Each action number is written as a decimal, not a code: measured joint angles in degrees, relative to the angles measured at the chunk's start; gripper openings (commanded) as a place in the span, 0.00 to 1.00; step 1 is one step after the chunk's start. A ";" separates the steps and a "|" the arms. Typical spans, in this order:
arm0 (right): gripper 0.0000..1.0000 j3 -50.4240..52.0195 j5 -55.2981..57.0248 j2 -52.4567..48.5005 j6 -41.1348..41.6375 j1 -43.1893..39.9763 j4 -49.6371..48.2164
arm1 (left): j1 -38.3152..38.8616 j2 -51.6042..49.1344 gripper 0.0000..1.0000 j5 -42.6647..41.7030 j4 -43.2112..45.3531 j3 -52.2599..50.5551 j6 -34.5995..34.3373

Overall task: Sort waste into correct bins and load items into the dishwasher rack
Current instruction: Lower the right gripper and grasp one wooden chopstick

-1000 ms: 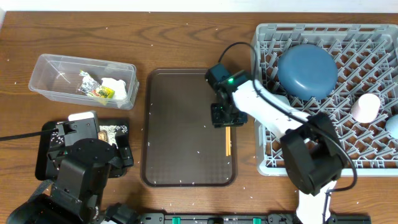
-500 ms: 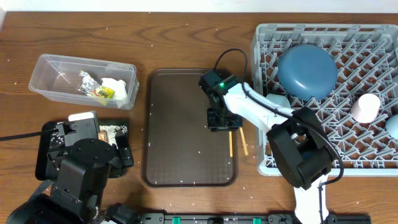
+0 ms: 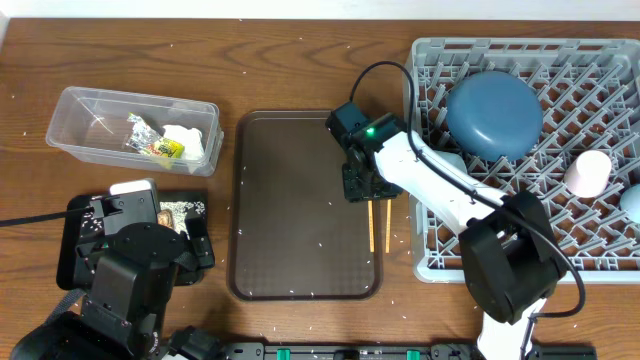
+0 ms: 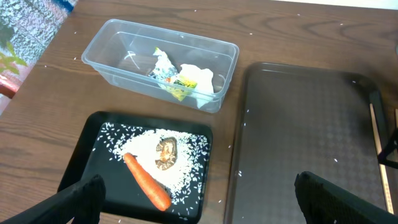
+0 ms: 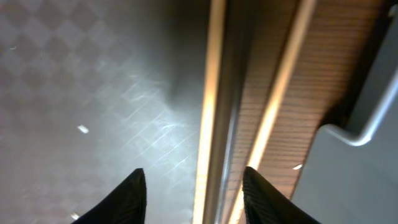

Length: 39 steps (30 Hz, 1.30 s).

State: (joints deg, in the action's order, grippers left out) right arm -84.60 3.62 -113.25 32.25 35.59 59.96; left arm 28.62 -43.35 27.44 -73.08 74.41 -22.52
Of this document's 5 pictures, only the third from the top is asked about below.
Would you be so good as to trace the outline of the wooden chopstick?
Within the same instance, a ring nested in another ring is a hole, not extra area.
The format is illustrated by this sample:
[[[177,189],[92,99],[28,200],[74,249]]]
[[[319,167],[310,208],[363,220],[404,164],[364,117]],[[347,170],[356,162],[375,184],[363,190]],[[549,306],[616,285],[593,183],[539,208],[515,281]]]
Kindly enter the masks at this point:
[[[387,200],[386,205],[386,225],[385,225],[385,254],[390,253],[391,244],[391,222],[392,222],[392,200]]]
[[[374,210],[373,201],[367,201],[368,211],[368,234],[369,234],[369,250],[371,253],[375,253],[375,227],[374,227]]]

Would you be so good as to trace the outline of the dark blue plate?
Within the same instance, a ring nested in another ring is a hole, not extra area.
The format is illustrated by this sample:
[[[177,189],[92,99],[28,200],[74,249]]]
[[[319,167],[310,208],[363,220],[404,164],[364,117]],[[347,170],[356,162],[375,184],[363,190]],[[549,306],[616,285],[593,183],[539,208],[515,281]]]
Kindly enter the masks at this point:
[[[525,82],[499,71],[474,74],[446,99],[451,136],[467,153],[495,162],[526,155],[542,133],[540,102]]]

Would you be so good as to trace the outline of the white tissue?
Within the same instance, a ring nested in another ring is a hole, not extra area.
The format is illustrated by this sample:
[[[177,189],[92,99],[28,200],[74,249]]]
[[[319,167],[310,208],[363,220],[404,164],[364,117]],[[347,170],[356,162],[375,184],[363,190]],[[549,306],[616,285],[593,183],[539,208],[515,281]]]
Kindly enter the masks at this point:
[[[164,137],[180,143],[184,150],[182,160],[196,161],[204,156],[202,133],[196,128],[181,125],[164,125]]]

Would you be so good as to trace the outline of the pink plastic cup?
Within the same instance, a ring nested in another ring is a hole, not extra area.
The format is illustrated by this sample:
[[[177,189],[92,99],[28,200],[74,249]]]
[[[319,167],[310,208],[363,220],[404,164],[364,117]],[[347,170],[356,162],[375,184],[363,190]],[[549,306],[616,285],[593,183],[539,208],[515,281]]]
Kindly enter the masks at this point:
[[[612,161],[607,154],[598,150],[581,153],[565,173],[567,189],[581,198],[600,195],[608,184]]]

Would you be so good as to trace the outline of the foil snack wrapper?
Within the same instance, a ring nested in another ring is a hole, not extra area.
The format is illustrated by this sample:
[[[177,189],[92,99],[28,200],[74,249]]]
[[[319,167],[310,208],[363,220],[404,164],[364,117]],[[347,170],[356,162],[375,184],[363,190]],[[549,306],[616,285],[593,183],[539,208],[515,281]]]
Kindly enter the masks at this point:
[[[130,113],[127,121],[132,124],[132,132],[125,144],[140,154],[165,158],[180,158],[185,147],[175,141],[163,137],[146,121],[136,114]]]

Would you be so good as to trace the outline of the light blue plastic cup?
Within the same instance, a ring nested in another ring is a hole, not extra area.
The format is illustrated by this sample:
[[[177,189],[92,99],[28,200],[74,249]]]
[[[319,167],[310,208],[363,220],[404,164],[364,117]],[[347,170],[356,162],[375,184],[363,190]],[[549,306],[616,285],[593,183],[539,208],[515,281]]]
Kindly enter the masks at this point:
[[[620,197],[620,209],[624,211],[630,221],[640,223],[640,185],[636,184],[626,189]]]

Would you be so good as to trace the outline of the light blue rice bowl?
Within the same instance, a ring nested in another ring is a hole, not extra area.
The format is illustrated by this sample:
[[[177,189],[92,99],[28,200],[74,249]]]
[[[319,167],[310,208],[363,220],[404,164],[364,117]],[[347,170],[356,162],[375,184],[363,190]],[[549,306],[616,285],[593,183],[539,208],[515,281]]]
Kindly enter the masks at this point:
[[[442,152],[442,151],[438,151],[438,154],[445,161],[450,163],[452,166],[454,166],[455,168],[457,168],[461,172],[467,174],[467,167],[465,165],[465,162],[464,162],[463,158],[460,155],[458,155],[456,153]]]

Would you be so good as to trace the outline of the dried mushroom piece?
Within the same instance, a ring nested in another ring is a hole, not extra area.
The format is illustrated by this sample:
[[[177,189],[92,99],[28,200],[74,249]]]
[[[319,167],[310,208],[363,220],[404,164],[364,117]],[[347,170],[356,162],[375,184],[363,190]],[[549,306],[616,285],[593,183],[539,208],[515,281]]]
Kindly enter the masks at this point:
[[[175,229],[175,223],[173,219],[173,214],[170,210],[161,210],[157,214],[157,222],[159,225],[165,226],[172,230]]]

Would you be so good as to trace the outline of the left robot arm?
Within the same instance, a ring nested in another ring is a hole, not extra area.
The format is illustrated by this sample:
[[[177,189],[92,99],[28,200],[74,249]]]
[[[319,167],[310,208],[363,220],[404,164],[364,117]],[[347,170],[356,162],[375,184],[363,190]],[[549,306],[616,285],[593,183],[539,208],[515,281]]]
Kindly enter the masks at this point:
[[[177,286],[214,267],[203,192],[78,195],[64,212],[56,282],[65,290],[13,359],[213,359],[219,342],[189,326],[162,340]]]

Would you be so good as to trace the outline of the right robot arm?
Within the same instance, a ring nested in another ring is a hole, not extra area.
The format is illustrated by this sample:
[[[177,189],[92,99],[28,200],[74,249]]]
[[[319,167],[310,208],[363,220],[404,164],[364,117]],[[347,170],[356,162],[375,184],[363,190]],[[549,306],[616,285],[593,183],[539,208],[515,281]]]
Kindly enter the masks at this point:
[[[325,126],[347,156],[345,198],[391,199],[406,191],[433,211],[457,235],[464,281],[484,312],[481,354],[526,358],[541,308],[569,270],[541,201],[477,182],[392,113],[370,120],[347,102]]]

